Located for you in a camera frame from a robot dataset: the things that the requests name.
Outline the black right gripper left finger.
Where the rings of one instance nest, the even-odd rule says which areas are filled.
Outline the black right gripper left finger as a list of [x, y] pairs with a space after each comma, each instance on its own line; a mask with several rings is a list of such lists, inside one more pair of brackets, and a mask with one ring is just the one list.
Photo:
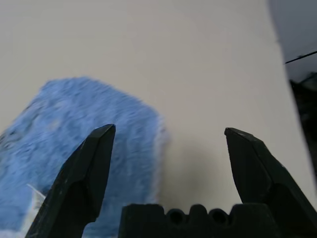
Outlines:
[[115, 125], [93, 130], [62, 165], [28, 238], [80, 238], [96, 221], [103, 203]]

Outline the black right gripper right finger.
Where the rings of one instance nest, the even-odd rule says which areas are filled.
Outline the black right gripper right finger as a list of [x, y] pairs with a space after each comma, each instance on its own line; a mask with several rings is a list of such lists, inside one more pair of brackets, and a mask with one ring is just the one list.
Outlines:
[[287, 169], [253, 135], [230, 127], [224, 134], [241, 201], [265, 204], [285, 235], [315, 238], [317, 212]]

